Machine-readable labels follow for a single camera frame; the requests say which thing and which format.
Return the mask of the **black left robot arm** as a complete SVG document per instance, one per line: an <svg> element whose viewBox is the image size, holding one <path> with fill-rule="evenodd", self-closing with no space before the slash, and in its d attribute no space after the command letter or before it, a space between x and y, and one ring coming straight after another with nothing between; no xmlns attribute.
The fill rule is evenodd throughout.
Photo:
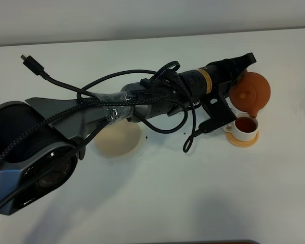
<svg viewBox="0 0 305 244"><path fill-rule="evenodd" d="M184 143L188 152L195 137L212 132L236 119L226 102L246 69L256 62L252 53L212 62L179 73L177 61L118 93L90 92L50 77L31 56L23 64L35 75L74 91L74 100L30 98L0 105L0 214L11 215L63 185L85 155L86 145L105 127L120 120L142 122L165 114L189 115L202 107L209 119L193 122Z"/></svg>

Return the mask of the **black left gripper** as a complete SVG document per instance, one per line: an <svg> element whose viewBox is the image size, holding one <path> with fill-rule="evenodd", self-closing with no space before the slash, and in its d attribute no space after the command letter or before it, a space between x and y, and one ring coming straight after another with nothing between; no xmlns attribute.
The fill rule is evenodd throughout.
<svg viewBox="0 0 305 244"><path fill-rule="evenodd" d="M226 58L206 65L206 71L212 80L212 93L221 93L225 98L229 97L229 91L238 75L254 63L256 63L255 56L250 52L240 57Z"/></svg>

